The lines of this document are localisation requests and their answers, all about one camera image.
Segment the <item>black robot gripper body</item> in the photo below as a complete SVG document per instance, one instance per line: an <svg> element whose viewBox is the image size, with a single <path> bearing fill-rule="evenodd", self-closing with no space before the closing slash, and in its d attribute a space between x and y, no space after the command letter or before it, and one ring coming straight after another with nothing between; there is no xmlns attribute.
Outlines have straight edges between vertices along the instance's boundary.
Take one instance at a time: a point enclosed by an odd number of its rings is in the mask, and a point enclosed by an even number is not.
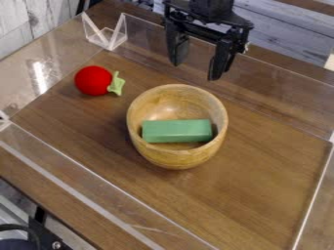
<svg viewBox="0 0 334 250"><path fill-rule="evenodd" d="M235 0L164 0L164 26L178 42L194 36L210 43L223 40L230 51L243 53L248 45L251 21L232 10Z"/></svg>

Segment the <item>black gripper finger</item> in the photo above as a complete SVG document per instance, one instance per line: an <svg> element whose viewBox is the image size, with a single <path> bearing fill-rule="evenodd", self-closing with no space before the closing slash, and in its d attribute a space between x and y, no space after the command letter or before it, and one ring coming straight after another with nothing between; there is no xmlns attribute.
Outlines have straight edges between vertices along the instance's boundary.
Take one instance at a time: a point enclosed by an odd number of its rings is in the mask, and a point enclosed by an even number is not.
<svg viewBox="0 0 334 250"><path fill-rule="evenodd" d="M171 21L166 22L166 42L170 62L178 66L188 55L190 36Z"/></svg>
<svg viewBox="0 0 334 250"><path fill-rule="evenodd" d="M222 74L230 70L234 58L243 51L240 42L242 33L238 28L230 28L227 33L215 43L215 55L210 60L207 80L218 80Z"/></svg>

